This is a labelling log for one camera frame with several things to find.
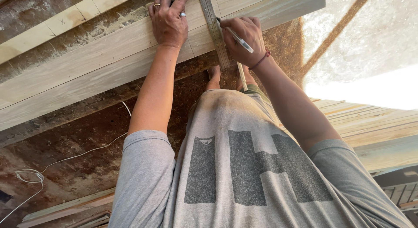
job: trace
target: hand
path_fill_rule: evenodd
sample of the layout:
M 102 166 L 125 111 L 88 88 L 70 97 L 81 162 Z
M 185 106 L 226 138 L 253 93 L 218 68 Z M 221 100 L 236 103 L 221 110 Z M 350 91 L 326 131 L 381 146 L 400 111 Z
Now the hand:
M 187 38 L 189 25 L 185 16 L 184 5 L 188 0 L 175 0 L 170 6 L 171 0 L 154 0 L 148 7 L 153 33 L 160 46 L 174 47 L 180 50 Z
M 255 66 L 265 55 L 263 34 L 258 17 L 241 17 L 221 21 L 224 41 L 227 44 L 233 58 L 248 67 Z M 225 28 L 230 27 L 254 50 L 250 53 L 241 44 L 237 43 L 233 35 Z

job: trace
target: gray t-shirt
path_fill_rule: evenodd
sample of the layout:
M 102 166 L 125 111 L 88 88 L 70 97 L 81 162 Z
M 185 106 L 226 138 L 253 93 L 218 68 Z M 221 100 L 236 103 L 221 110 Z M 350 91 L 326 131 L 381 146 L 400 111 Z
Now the gray t-shirt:
M 209 90 L 177 162 L 167 135 L 125 139 L 110 228 L 412 227 L 342 140 L 307 154 L 259 94 Z

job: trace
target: forearm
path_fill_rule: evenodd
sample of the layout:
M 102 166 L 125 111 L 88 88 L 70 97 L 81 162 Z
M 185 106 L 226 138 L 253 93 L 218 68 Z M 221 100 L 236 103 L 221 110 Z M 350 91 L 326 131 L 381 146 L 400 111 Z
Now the forearm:
M 272 57 L 265 59 L 253 71 L 266 89 L 281 123 L 304 151 L 321 140 L 341 139 L 325 115 Z
M 128 134 L 139 130 L 167 133 L 173 104 L 174 70 L 179 50 L 158 47 L 132 112 Z

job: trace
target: marker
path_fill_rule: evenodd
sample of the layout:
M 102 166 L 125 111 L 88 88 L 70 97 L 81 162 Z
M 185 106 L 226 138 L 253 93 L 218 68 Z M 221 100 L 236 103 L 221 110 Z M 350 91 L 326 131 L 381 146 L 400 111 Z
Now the marker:
M 220 25 L 220 22 L 221 22 L 221 19 L 219 19 L 218 17 L 216 17 L 216 20 L 218 21 L 218 25 L 219 25 L 219 27 L 221 27 L 221 25 Z M 233 37 L 235 38 L 235 40 L 238 42 L 238 43 L 240 43 L 245 49 L 247 49 L 250 53 L 253 53 L 254 52 L 254 50 L 247 44 L 247 42 L 245 42 L 242 38 L 240 38 L 239 36 L 238 36 L 238 34 L 237 33 L 235 33 L 235 31 L 233 31 L 231 28 L 229 28 L 229 27 L 225 27 L 232 35 L 233 35 Z

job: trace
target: t-shirt sleeve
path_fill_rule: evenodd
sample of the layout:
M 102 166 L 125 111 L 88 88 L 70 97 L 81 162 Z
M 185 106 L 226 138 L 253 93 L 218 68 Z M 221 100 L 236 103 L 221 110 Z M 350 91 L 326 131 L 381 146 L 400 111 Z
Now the t-shirt sleeve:
M 412 227 L 347 143 L 323 140 L 307 154 L 324 177 L 377 227 Z
M 159 227 L 174 166 L 174 151 L 165 133 L 141 130 L 128 135 L 123 144 L 109 228 Z

